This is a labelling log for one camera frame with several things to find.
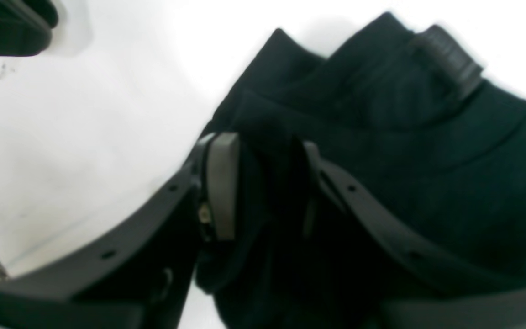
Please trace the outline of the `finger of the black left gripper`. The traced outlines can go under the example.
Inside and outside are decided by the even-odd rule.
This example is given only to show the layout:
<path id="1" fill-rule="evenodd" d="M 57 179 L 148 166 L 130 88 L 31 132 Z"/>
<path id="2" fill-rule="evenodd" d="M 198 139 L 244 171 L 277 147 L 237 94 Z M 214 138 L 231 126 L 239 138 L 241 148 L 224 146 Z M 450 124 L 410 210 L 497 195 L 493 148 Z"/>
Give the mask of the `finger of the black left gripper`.
<path id="1" fill-rule="evenodd" d="M 0 0 L 0 56 L 40 54 L 52 43 L 58 20 L 50 0 Z"/>

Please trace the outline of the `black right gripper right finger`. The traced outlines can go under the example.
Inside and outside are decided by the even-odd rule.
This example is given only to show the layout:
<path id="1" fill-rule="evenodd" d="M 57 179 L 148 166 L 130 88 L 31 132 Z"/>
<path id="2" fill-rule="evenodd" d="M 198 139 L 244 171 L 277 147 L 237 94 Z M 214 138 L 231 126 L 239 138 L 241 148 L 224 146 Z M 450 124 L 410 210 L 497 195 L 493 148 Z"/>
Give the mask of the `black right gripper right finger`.
<path id="1" fill-rule="evenodd" d="M 303 144 L 310 180 L 355 218 L 372 241 L 413 283 L 407 297 L 380 297 L 367 329 L 526 329 L 526 284 L 468 264 L 416 233 L 391 214 L 344 169 Z"/>

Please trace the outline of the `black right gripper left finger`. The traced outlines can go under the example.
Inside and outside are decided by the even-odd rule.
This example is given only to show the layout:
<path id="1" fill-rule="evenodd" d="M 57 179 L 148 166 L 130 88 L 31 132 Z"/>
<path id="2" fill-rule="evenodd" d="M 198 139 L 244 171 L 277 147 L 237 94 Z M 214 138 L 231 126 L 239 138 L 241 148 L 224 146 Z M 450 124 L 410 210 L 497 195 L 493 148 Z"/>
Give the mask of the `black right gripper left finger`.
<path id="1" fill-rule="evenodd" d="M 240 138 L 212 133 L 146 204 L 97 240 L 14 279 L 0 327 L 175 329 L 199 250 L 236 236 Z"/>

